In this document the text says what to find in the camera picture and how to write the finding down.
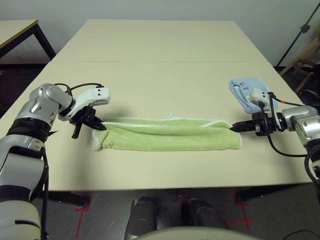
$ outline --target table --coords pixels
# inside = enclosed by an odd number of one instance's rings
[[[32,34],[52,60],[56,53],[38,25],[37,19],[0,21],[0,58]]]
[[[110,104],[97,116],[250,120],[229,90],[258,77],[285,101],[301,103],[233,21],[88,20],[0,119],[7,133],[29,93],[43,83],[98,82]],[[74,96],[86,88],[75,89]],[[278,111],[288,108],[280,105]],[[261,186],[310,182],[303,159],[279,155],[266,137],[242,133],[239,150],[143,152],[91,150],[92,130],[55,121],[46,142],[51,191]],[[273,134],[276,147],[305,153],[295,132]]]

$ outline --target table leg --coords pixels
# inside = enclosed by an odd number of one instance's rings
[[[12,49],[14,49],[16,46],[18,46],[20,43],[22,43],[24,40],[26,40],[34,33],[35,30],[31,27],[15,39],[13,39],[12,41],[8,42],[5,46],[0,48],[0,58],[2,58],[4,55],[6,55],[8,52],[10,52]]]
[[[273,194],[282,190],[287,190],[300,185],[301,184],[253,186],[248,190],[238,192],[235,196],[235,199],[238,203],[243,203],[252,199],[262,198],[266,195]]]
[[[28,30],[21,33],[19,36],[17,36],[12,41],[8,42],[5,46],[0,48],[0,58],[2,58],[4,55],[6,55],[8,52],[10,52],[12,49],[14,49],[16,46],[18,46],[20,43],[22,43],[24,40],[26,40],[28,37],[30,37],[32,34],[36,37],[40,45],[42,46],[45,53],[48,55],[48,57],[52,60],[56,53],[52,46],[50,45],[48,39],[42,32],[41,28],[38,24],[34,25],[33,27],[29,28]]]
[[[46,38],[46,36],[42,32],[42,30],[41,30],[41,28],[39,27],[38,24],[34,25],[33,29],[34,29],[34,36],[36,37],[36,39],[38,40],[38,42],[42,46],[42,48],[45,51],[45,53],[52,60],[56,56],[55,50],[50,45],[48,39]]]
[[[70,191],[49,191],[48,200],[86,208],[89,204],[90,198],[88,196],[71,193]]]

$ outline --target black cable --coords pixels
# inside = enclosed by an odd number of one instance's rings
[[[287,56],[287,54],[289,53],[289,51],[291,50],[291,48],[293,47],[293,45],[296,43],[296,41],[298,40],[298,38],[300,37],[300,35],[302,33],[306,33],[310,26],[308,26],[308,23],[310,22],[311,18],[315,15],[316,11],[318,10],[318,8],[320,7],[320,3],[315,7],[314,11],[312,12],[311,16],[309,17],[309,19],[306,21],[306,23],[300,27],[300,32],[298,33],[298,35],[295,37],[295,39],[293,40],[293,42],[291,43],[291,45],[289,46],[289,48],[286,50],[286,52],[284,53],[284,55],[282,56],[282,58],[280,59],[280,61],[278,62],[278,64],[276,65],[277,67],[279,67],[280,63],[283,61],[283,59]]]
[[[266,119],[266,114],[265,114],[265,110],[264,110],[264,107],[263,107],[263,103],[259,104],[259,107],[261,109],[263,120],[264,120],[264,124],[265,124],[266,136],[268,137],[269,143],[270,143],[271,147],[273,148],[273,150],[275,150],[278,154],[281,154],[281,155],[286,156],[286,157],[293,157],[293,158],[305,157],[306,154],[301,154],[301,155],[287,154],[287,153],[283,153],[283,152],[279,151],[278,149],[276,149],[275,145],[272,142],[270,134],[269,134],[268,122],[267,122],[267,119]]]
[[[100,83],[89,82],[89,83],[84,83],[84,84],[80,84],[80,85],[77,85],[77,86],[73,86],[73,87],[70,88],[70,90],[77,89],[77,88],[80,88],[80,87],[83,87],[83,86],[91,86],[91,85],[95,85],[98,88],[102,88],[103,87]]]
[[[43,155],[44,167],[46,168],[46,171],[47,171],[46,179],[44,181],[42,212],[41,212],[41,239],[45,240],[48,238],[48,233],[46,231],[46,224],[47,224],[47,206],[48,206],[48,198],[49,198],[49,165],[48,165],[46,150],[44,148],[42,150],[42,155]]]
[[[283,132],[285,130],[280,128],[278,123],[277,123],[277,121],[276,121],[275,109],[274,109],[274,94],[272,92],[268,92],[268,94],[269,94],[269,99],[270,99],[270,109],[271,109],[271,115],[272,115],[273,124],[275,125],[275,128],[278,131]]]
[[[320,102],[306,102],[305,105],[308,105],[308,106],[320,106]]]
[[[308,233],[312,233],[313,235],[315,235],[318,239],[320,239],[320,236],[317,235],[315,232],[310,231],[310,230],[299,230],[299,231],[294,231],[292,233],[289,233],[287,236],[285,236],[282,240],[286,240],[288,237],[290,237],[293,234],[297,234],[297,233],[301,233],[301,232],[308,232]]]
[[[66,87],[66,93],[68,93],[71,97],[72,97],[72,89],[67,85],[67,84],[64,84],[64,83],[56,83],[54,85],[61,85],[61,86],[65,86]]]
[[[313,147],[305,156],[304,158],[304,168],[306,173],[308,174],[309,178],[312,180],[312,182],[317,185],[320,186],[320,181],[318,179],[315,178],[315,176],[311,173],[310,167],[309,167],[309,160],[312,157],[312,155],[318,151],[320,149],[320,146],[315,146]]]
[[[280,102],[280,103],[282,103],[282,104],[288,104],[288,105],[293,105],[293,106],[298,106],[298,107],[303,106],[303,105],[301,105],[301,104],[297,104],[297,103],[292,103],[292,102],[280,100],[280,99],[276,98],[275,95],[273,95],[273,99],[276,100],[276,101],[278,101],[278,102]]]

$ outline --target floor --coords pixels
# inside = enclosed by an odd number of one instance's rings
[[[41,68],[0,68],[0,117],[17,97],[40,73]],[[294,89],[301,76],[288,72],[284,80]],[[319,93],[319,81],[310,88]],[[303,102],[319,102],[311,93],[304,91]],[[152,197],[157,206],[158,229],[181,226],[180,205],[189,198],[210,203],[228,223],[230,229],[264,240],[281,240],[298,230],[310,230],[320,235],[320,204],[314,186],[304,184],[249,201],[235,203],[234,193],[243,188],[186,188],[131,191],[88,192],[91,203],[87,209],[74,205],[49,202],[47,231],[51,240],[122,240],[129,218],[132,200],[141,196]],[[34,201],[41,210],[42,201]],[[300,232],[288,240],[316,240],[309,232]]]

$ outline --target light blue cloth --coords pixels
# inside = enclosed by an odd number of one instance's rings
[[[229,82],[229,89],[248,114],[254,114],[261,111],[260,107],[249,102],[249,96],[254,88],[261,89],[265,93],[270,92],[267,86],[260,79],[255,77],[239,78]],[[274,109],[276,109],[278,105],[279,103],[276,100],[273,100]]]

